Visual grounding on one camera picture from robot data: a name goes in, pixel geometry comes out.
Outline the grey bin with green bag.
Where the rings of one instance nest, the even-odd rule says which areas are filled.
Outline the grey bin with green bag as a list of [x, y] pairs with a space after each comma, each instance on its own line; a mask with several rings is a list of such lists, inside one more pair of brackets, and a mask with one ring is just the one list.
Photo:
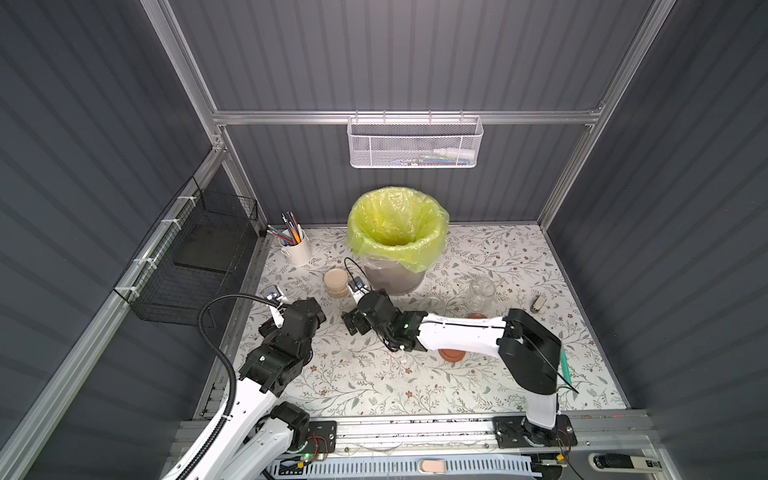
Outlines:
[[408, 187], [361, 195], [347, 220], [347, 245], [376, 290], [391, 296], [416, 290], [442, 255], [448, 211], [432, 196]]

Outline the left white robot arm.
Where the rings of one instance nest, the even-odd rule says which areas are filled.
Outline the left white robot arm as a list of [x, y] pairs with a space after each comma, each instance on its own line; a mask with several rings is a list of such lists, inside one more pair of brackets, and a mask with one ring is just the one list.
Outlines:
[[[216, 303], [247, 299], [275, 309], [277, 324], [235, 370], [232, 362], [204, 332], [203, 317]], [[255, 479], [279, 456], [300, 452], [309, 437], [310, 416], [280, 402], [286, 387], [310, 363], [312, 340], [326, 321], [314, 298], [280, 304], [250, 294], [227, 294], [206, 303], [198, 313], [198, 330], [221, 360], [228, 394], [203, 432], [165, 475], [167, 479]]]

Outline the oatmeal jar with beige lid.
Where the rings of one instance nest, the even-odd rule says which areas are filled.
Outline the oatmeal jar with beige lid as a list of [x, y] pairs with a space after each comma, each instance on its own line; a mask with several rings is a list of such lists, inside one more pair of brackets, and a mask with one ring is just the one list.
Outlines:
[[348, 294], [348, 273], [341, 268], [332, 268], [323, 276], [327, 293], [334, 298], [342, 298]]

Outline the pens in cup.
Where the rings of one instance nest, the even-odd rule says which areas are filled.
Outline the pens in cup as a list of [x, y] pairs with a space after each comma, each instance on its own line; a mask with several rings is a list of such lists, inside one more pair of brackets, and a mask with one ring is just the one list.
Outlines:
[[283, 229], [280, 230], [274, 226], [268, 226], [267, 232], [278, 238], [282, 244], [288, 246], [298, 246], [303, 241], [303, 235], [300, 225], [296, 221], [295, 215], [291, 211], [281, 213]]

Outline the green pen on table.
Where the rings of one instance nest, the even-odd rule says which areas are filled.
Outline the green pen on table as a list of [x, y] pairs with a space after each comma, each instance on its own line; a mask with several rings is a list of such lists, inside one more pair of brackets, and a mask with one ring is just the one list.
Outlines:
[[566, 383], [571, 384], [572, 383], [571, 372], [570, 372], [566, 352], [564, 350], [560, 352], [560, 369], [561, 369], [563, 380]]

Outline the small beige object on table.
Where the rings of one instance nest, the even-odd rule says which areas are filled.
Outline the small beige object on table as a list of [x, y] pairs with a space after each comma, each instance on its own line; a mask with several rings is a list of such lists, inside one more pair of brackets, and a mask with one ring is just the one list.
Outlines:
[[544, 295], [539, 295], [536, 297], [536, 299], [532, 303], [530, 310], [533, 313], [538, 313], [542, 310], [545, 304], [546, 304], [546, 297]]

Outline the oatmeal jar with terracotta lid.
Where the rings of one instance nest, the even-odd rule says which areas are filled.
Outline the oatmeal jar with terracotta lid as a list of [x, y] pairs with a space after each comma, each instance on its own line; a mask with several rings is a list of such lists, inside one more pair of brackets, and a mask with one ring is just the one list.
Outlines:
[[496, 294], [494, 282], [482, 276], [474, 277], [468, 286], [465, 305], [471, 314], [484, 314]]

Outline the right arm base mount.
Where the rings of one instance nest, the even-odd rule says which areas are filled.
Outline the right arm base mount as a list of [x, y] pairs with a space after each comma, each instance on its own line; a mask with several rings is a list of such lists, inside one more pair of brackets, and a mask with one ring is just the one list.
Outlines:
[[500, 448], [574, 447], [578, 444], [570, 418], [563, 414], [555, 417], [551, 429], [532, 424], [524, 415], [495, 416], [493, 432]]

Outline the white pen cup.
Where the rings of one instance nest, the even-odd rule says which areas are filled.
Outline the white pen cup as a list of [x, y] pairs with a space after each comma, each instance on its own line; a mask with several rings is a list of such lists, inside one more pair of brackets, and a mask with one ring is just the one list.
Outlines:
[[311, 244], [306, 236], [297, 245], [282, 246], [280, 252], [292, 266], [305, 266], [312, 259]]

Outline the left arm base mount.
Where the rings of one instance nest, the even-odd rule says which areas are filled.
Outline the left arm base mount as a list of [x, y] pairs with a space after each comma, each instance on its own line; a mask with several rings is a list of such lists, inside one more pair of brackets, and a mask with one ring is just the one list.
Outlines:
[[336, 421], [310, 421], [307, 436], [299, 441], [297, 450], [290, 454], [313, 457], [315, 454], [327, 455], [336, 450], [338, 423]]

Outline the white tube in basket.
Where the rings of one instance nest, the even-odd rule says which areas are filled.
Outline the white tube in basket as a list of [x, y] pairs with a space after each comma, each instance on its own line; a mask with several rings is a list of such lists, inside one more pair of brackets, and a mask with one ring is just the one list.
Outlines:
[[451, 159], [452, 161], [471, 162], [476, 159], [477, 151], [473, 149], [448, 147], [448, 148], [434, 149], [433, 154]]

